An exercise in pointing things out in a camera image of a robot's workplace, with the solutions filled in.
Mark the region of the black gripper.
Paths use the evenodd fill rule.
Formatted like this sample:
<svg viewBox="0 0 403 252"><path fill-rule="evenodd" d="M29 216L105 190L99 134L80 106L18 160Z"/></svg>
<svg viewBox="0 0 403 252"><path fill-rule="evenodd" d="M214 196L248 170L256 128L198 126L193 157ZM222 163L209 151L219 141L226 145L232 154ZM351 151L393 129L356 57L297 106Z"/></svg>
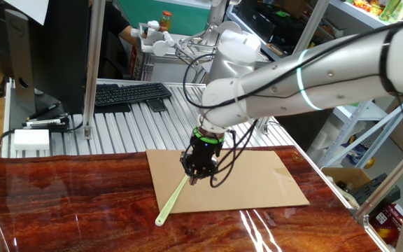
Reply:
<svg viewBox="0 0 403 252"><path fill-rule="evenodd" d="M218 157L222 148L222 140L210 139L204 136L193 135L190 139L192 147L191 154L187 150L181 153L180 162L191 186L197 181L195 172L209 172L211 181L215 181L215 175L218 173Z"/></svg>

